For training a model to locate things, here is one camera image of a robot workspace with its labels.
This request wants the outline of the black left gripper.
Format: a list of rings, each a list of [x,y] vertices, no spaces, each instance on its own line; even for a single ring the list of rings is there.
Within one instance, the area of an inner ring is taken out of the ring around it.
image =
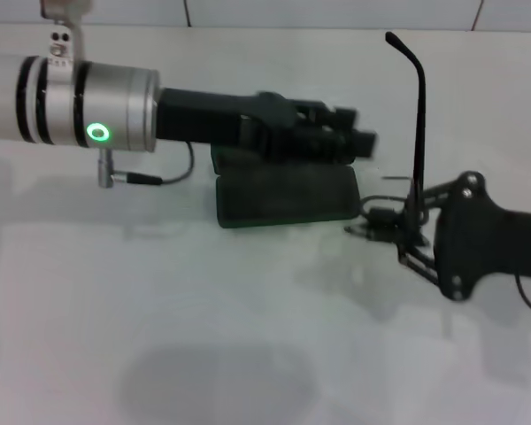
[[[356,109],[330,108],[324,103],[298,103],[296,111],[288,99],[273,92],[230,96],[163,89],[157,107],[157,139],[271,154],[296,124],[306,133],[350,133],[357,117]]]

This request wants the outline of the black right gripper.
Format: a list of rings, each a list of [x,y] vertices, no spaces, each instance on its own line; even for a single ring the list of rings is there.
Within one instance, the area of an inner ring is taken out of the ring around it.
[[[489,196],[485,178],[466,172],[431,187],[417,187],[419,209],[441,208],[431,258],[416,246],[397,246],[399,263],[438,287],[453,301],[466,301],[490,274],[531,278],[531,212],[515,212]]]

